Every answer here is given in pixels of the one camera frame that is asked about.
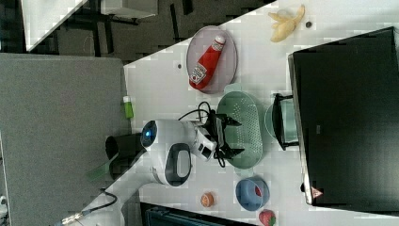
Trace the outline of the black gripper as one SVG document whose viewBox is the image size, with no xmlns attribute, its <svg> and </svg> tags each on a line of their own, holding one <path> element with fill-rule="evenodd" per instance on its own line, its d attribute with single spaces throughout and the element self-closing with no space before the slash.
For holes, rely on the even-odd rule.
<svg viewBox="0 0 399 226">
<path fill-rule="evenodd" d="M 244 149 L 232 149 L 225 138 L 227 126 L 241 126 L 241 123 L 227 114 L 217 114 L 211 110 L 205 123 L 205 129 L 217 143 L 215 156 L 223 159 L 233 159 L 244 151 Z"/>
</svg>

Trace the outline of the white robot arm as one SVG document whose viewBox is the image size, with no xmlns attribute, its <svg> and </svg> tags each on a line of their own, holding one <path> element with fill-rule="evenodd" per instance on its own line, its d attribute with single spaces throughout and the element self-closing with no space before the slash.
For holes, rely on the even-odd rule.
<svg viewBox="0 0 399 226">
<path fill-rule="evenodd" d="M 148 121 L 141 132 L 139 158 L 82 211 L 54 226 L 125 226 L 122 207 L 142 186 L 181 186 L 189 178 L 193 156 L 204 162 L 213 157 L 224 161 L 242 152 L 231 148 L 225 138 L 225 129 L 239 124 L 214 110 L 207 112 L 205 122 Z"/>
</svg>

